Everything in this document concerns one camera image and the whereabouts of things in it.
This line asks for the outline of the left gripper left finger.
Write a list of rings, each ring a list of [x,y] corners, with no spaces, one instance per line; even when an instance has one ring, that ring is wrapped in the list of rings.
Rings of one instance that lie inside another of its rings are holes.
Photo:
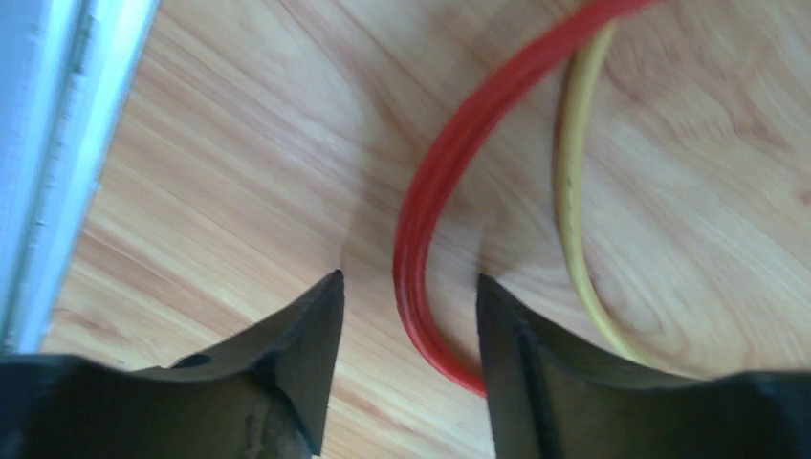
[[[344,312],[334,271],[274,314],[168,367],[1,359],[5,458],[311,458]]]

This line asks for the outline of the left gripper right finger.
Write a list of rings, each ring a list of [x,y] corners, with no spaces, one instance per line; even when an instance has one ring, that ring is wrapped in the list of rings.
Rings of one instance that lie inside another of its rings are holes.
[[[493,277],[476,312],[500,458],[806,458],[810,375],[710,381],[617,357],[536,314]]]

